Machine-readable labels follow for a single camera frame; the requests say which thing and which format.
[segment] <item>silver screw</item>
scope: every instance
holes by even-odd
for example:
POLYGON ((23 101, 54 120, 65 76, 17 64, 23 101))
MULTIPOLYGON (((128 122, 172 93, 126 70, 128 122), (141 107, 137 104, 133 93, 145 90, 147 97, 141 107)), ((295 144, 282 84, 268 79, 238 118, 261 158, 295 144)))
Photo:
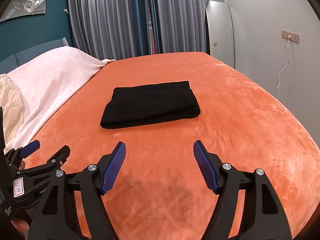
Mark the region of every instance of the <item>silver screw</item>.
POLYGON ((97 165, 95 165, 95 164, 91 164, 91 165, 88 166, 88 170, 89 171, 95 171, 96 168, 97 168, 97 165))
POLYGON ((56 176, 57 176, 57 177, 61 177, 62 175, 63 175, 63 171, 57 171, 57 172, 56 172, 56 176))
POLYGON ((262 169, 257 169, 256 173, 260 176, 262 176, 264 174, 264 171, 262 169))
POLYGON ((225 170, 230 170, 231 169, 231 165, 229 163, 223 163, 222 168, 224 168, 225 170))

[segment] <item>plug in wall socket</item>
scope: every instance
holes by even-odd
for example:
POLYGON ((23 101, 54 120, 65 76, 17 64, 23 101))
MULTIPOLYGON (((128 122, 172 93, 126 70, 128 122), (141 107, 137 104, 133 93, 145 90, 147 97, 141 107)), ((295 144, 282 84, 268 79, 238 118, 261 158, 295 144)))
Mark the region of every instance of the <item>plug in wall socket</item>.
POLYGON ((289 35, 291 35, 291 41, 294 41, 296 43, 299 43, 299 35, 287 31, 282 31, 282 38, 289 39, 289 35))

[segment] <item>white power cord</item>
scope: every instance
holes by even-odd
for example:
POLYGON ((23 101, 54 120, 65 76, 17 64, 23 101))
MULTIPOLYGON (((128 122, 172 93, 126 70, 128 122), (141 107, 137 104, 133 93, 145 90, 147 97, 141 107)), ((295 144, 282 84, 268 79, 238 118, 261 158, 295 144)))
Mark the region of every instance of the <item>white power cord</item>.
POLYGON ((287 48, 288 48, 288 57, 287 57, 287 60, 288 60, 288 63, 287 63, 287 65, 285 65, 285 67, 283 68, 283 70, 281 70, 281 71, 279 72, 279 74, 278 74, 278 76, 279 76, 279 84, 278 84, 277 90, 276 90, 276 92, 275 92, 275 96, 276 96, 276 93, 277 93, 277 91, 278 91, 278 89, 279 89, 279 86, 280 86, 280 74, 281 74, 281 72, 284 71, 285 68, 289 65, 289 41, 290 41, 290 39, 291 39, 291 35, 288 36, 288 44, 287 44, 287 48))

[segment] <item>blue ridged pad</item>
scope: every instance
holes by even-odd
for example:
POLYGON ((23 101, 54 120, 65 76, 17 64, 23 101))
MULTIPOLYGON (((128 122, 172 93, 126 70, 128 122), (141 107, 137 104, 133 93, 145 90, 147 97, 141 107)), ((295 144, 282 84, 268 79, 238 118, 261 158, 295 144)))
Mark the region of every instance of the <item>blue ridged pad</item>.
POLYGON ((121 143, 116 152, 114 153, 108 167, 102 176, 102 186, 100 190, 105 194, 107 191, 111 190, 116 178, 119 174, 122 163, 125 158, 125 144, 121 143))
POLYGON ((33 142, 29 143, 27 146, 21 149, 20 157, 22 159, 25 159, 39 149, 40 149, 40 142, 38 140, 34 140, 33 142))
POLYGON ((193 153, 207 187, 217 193, 220 188, 217 181, 217 173, 198 141, 193 145, 193 153))

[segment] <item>orange bedspread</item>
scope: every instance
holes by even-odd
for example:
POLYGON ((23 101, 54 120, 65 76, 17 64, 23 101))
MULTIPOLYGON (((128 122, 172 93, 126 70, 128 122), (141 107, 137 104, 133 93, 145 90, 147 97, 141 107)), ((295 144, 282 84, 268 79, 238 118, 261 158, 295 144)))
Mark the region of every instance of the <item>orange bedspread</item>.
MULTIPOLYGON (((319 203, 319 149, 296 118, 248 78, 204 53, 172 53, 110 63, 70 98, 37 133, 39 151, 27 167, 40 165, 64 144, 63 165, 78 172, 111 153, 118 141, 127 156, 103 201, 121 240, 201 239, 217 196, 207 189, 193 156, 200 139, 207 150, 238 170, 265 170, 287 214, 292 236, 319 203), (200 108, 188 120, 106 130, 100 127, 115 87, 189 80, 200 108)), ((82 231, 90 236, 80 196, 82 231)), ((243 206, 238 200, 231 236, 243 206)))

